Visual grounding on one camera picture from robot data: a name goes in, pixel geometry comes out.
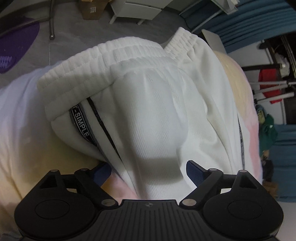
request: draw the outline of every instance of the curtain fold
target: curtain fold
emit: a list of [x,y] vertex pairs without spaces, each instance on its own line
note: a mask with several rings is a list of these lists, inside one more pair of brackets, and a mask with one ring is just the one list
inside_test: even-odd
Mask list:
[[269,153],[274,164],[272,181],[279,184],[279,201],[296,202],[296,125],[275,128],[278,137]]
[[[209,10],[212,4],[197,4],[182,14],[190,29],[216,12],[216,8]],[[194,33],[199,34],[202,29],[218,34],[229,53],[257,41],[295,31],[296,11],[285,0],[246,0],[240,2],[237,12],[230,15],[221,13]]]

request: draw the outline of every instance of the barcode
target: barcode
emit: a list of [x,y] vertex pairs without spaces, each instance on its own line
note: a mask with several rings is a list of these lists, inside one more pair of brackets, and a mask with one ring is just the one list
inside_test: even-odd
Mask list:
[[91,7],[90,10],[91,10],[91,13],[96,12],[96,7]]

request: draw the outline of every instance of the ribbed white fabric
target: ribbed white fabric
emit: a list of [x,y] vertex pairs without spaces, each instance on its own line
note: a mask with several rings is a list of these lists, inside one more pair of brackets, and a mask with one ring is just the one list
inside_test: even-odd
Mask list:
[[90,155],[81,145],[86,140],[69,128],[69,109],[82,104],[106,158],[142,199],[180,201],[189,194],[195,185],[186,175],[188,160],[228,174],[242,169],[238,114],[226,74],[207,44],[184,29],[165,50],[135,37],[100,44],[50,70],[38,89],[55,133]]

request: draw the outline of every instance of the lavender fabric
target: lavender fabric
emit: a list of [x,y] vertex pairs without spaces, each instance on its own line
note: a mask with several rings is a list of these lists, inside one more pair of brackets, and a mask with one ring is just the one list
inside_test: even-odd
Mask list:
[[11,63],[0,67],[0,74],[10,70],[27,52],[39,32],[39,23],[9,32],[0,38],[0,56],[10,59]]

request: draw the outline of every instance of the red cloth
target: red cloth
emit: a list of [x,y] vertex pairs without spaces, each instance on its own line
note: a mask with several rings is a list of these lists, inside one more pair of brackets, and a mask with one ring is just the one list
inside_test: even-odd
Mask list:
[[[262,69],[259,73],[259,82],[277,81],[276,69]],[[276,85],[260,85],[260,89],[266,89]],[[268,91],[263,93],[266,98],[281,95],[281,90]],[[270,101],[271,104],[281,102],[282,99]]]

